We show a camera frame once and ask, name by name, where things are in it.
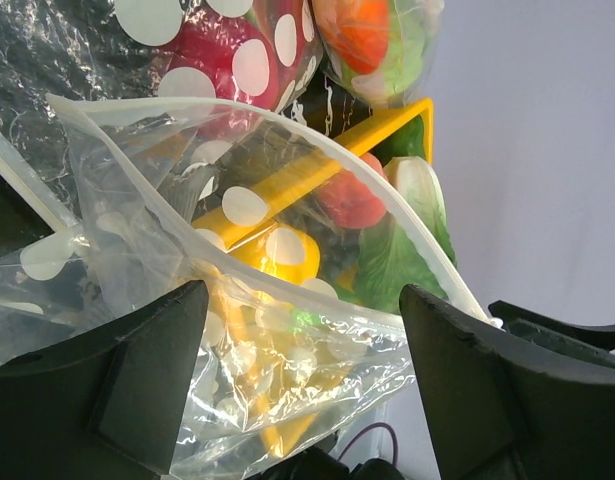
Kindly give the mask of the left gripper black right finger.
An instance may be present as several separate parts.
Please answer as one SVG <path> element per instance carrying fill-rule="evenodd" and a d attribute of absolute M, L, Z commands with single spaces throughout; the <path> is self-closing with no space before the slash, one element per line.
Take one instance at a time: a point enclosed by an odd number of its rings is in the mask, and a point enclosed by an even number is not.
<path fill-rule="evenodd" d="M 615 325 L 504 301 L 501 327 L 414 285 L 400 310 L 444 479 L 615 479 Z"/>

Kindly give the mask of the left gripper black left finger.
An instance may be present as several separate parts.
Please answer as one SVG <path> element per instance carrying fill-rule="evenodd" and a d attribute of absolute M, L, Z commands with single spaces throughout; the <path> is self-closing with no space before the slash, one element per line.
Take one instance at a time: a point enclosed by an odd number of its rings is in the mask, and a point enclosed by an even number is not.
<path fill-rule="evenodd" d="M 191 281 L 0 366 L 0 479 L 168 474 L 208 299 Z"/>

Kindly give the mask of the yellow fake lemon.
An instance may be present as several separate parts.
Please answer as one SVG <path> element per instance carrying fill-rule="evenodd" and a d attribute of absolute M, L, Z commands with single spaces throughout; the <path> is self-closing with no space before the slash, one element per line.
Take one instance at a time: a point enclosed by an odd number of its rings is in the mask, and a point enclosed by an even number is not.
<path fill-rule="evenodd" d="M 230 254 L 254 269 L 295 285 L 316 277 L 321 258 L 319 246 L 310 235 L 285 224 L 274 224 L 250 237 Z"/>

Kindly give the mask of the clear zip bag with lemon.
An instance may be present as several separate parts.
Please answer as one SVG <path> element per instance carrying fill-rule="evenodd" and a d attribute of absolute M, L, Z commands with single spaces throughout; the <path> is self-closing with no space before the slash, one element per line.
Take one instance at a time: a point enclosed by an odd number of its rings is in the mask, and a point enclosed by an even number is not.
<path fill-rule="evenodd" d="M 401 289 L 418 285 L 486 313 L 457 272 L 438 179 L 423 163 L 422 122 L 370 149 L 384 176 L 334 139 L 255 109 L 252 129 L 210 140 L 169 117 L 216 99 L 76 102 L 52 97 L 69 137 L 82 209 L 75 225 L 20 247 L 0 243 L 0 366 L 122 318 L 191 282 L 208 307 L 168 474 L 241 479 L 334 432 L 414 378 Z M 234 258 L 191 224 L 299 155 L 352 172 L 386 208 L 361 230 L 357 263 L 334 284 L 295 285 Z M 289 455 L 265 427 L 316 413 Z"/>

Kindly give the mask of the clear zip bag with mushroom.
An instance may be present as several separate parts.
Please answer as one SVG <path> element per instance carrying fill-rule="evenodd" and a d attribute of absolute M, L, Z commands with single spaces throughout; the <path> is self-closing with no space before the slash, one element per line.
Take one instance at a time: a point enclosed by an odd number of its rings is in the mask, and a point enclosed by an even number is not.
<path fill-rule="evenodd" d="M 78 203 L 48 96 L 155 96 L 154 50 L 123 32 L 114 2 L 0 1 L 0 175 L 55 230 L 77 223 Z"/>

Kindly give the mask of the red spotted fake mushroom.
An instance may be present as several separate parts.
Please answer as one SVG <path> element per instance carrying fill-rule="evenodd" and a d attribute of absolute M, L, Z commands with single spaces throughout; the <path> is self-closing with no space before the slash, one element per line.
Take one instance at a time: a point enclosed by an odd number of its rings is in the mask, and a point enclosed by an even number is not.
<path fill-rule="evenodd" d="M 252 129 L 256 108 L 281 112 L 313 78 L 322 58 L 306 1 L 116 1 L 123 32 L 154 50 L 158 97 L 216 98 L 181 105 L 175 122 L 210 140 Z"/>

